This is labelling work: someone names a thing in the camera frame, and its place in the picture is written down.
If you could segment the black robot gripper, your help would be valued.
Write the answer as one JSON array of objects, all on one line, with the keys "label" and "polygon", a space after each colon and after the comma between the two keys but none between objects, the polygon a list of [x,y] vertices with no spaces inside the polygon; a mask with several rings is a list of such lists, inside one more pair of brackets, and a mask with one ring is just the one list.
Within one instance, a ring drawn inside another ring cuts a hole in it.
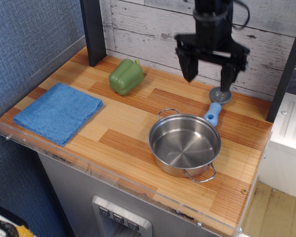
[{"label": "black robot gripper", "polygon": [[221,92],[228,92],[239,71],[247,67],[250,50],[234,41],[231,36],[233,15],[195,14],[195,33],[177,34],[176,53],[186,81],[198,74],[198,61],[222,66]]}]

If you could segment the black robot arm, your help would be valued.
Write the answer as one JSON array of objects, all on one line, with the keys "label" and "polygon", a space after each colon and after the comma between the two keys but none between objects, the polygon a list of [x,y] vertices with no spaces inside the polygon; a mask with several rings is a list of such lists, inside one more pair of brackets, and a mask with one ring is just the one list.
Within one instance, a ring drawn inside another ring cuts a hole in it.
[{"label": "black robot arm", "polygon": [[232,0],[197,0],[193,18],[194,34],[177,34],[176,54],[184,78],[192,81],[200,60],[222,67],[221,92],[228,92],[247,65],[250,50],[234,41]]}]

